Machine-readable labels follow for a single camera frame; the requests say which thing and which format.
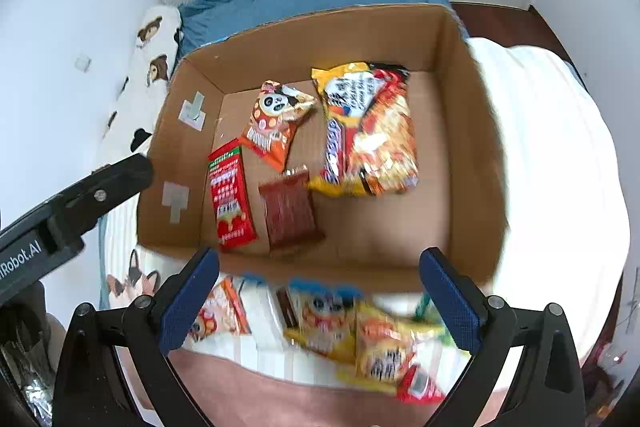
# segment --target screw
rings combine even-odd
[[[141,295],[133,301],[133,304],[135,304],[136,308],[143,310],[149,307],[152,300],[153,299],[149,295]]]
[[[562,308],[560,304],[556,304],[555,302],[552,302],[551,304],[549,304],[549,311],[551,312],[552,315],[555,315],[556,317],[559,317],[560,315],[562,315]]]
[[[102,203],[103,201],[106,201],[107,191],[103,190],[103,188],[98,188],[98,190],[94,192],[94,199],[98,201],[98,203]]]
[[[491,295],[487,299],[487,302],[489,303],[489,306],[491,306],[491,308],[495,308],[496,310],[504,308],[504,299],[502,299],[502,297],[498,297],[497,295]]]
[[[88,302],[83,302],[78,306],[78,308],[76,308],[76,315],[78,315],[78,317],[84,317],[85,315],[91,313],[92,309],[93,306],[91,306],[91,304],[89,304]]]

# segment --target orange chip bag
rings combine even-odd
[[[329,196],[404,192],[418,182],[409,72],[352,62],[311,70],[327,120],[326,156],[311,190]]]
[[[298,123],[315,103],[310,94],[267,80],[239,137],[240,143],[282,172]]]
[[[440,325],[412,323],[366,302],[356,311],[356,377],[398,385],[412,365],[417,345],[434,338]]]

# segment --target cardboard box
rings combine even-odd
[[[412,72],[408,91],[418,144],[418,186],[379,198],[315,194],[326,239],[286,256],[274,255],[257,187],[277,173],[244,148],[260,239],[239,251],[220,253],[221,270],[277,282],[301,277],[353,284],[364,291],[420,291],[418,259],[425,248],[438,246],[461,273],[477,283],[490,279],[506,226],[502,150],[476,64],[456,21],[436,5],[360,6],[299,16],[185,57],[174,73],[148,152],[156,176],[140,196],[140,243],[182,259],[203,245],[217,248],[207,156],[242,132],[263,81],[316,94],[309,80],[312,67],[359,60],[402,64]],[[202,130],[178,120],[184,102],[193,101],[197,92],[204,95]],[[298,128],[287,166],[306,164],[311,174],[318,172],[325,141],[326,124],[318,107]],[[185,208],[179,222],[171,223],[167,187],[176,185]]]

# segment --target red snack package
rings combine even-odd
[[[222,248],[246,245],[258,237],[251,220],[240,150],[236,138],[209,155],[209,184]]]
[[[214,333],[233,335],[250,333],[244,306],[230,275],[213,286],[189,331],[189,335],[196,342]]]
[[[444,393],[419,364],[412,365],[398,385],[398,400],[405,403],[438,403],[444,400]]]
[[[308,181],[309,172],[305,168],[258,187],[264,200],[269,245],[272,249],[324,237],[316,227],[313,201],[306,188]]]
[[[267,80],[262,84],[240,143],[282,172],[298,122],[315,103],[310,94]]]

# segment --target gray tape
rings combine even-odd
[[[204,95],[198,91],[193,97],[193,102],[189,102],[189,100],[182,102],[178,120],[184,122],[189,127],[193,127],[196,131],[202,131],[204,119],[207,116],[206,113],[202,111],[203,103]]]
[[[162,206],[171,208],[169,223],[180,223],[180,213],[186,210],[189,204],[189,187],[172,182],[164,182],[162,187]]]

